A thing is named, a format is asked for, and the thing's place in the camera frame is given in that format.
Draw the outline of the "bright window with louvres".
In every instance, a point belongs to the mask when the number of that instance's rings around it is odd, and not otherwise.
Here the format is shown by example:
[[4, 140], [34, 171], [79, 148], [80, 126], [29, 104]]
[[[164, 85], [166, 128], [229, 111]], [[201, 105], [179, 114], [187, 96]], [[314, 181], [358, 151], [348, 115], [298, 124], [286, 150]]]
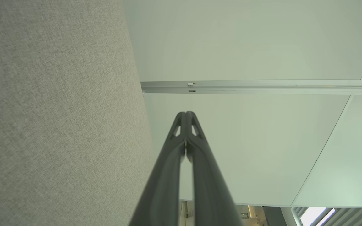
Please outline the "bright window with louvres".
[[362, 208], [293, 207], [297, 226], [362, 226]]

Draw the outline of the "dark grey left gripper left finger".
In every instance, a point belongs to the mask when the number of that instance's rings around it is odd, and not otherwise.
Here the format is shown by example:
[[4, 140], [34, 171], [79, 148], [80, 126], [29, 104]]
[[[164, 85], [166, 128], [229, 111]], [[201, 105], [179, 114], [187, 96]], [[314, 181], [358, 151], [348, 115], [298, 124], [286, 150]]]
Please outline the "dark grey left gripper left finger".
[[176, 115], [129, 226], [178, 226], [180, 163], [185, 156], [185, 112]]

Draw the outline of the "grey metal post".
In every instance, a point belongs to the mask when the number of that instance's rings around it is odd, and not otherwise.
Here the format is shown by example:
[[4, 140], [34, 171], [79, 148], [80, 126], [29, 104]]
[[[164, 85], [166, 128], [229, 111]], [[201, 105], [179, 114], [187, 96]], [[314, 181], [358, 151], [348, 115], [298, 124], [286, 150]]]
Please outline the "grey metal post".
[[207, 80], [140, 84], [146, 94], [362, 95], [362, 80]]

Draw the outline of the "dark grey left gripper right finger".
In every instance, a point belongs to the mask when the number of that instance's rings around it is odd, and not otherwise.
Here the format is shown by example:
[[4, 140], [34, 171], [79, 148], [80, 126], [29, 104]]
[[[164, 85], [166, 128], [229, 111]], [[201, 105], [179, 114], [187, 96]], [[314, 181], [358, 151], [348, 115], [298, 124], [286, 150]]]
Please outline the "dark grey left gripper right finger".
[[186, 113], [187, 157], [193, 168], [195, 226], [243, 226], [194, 112]]

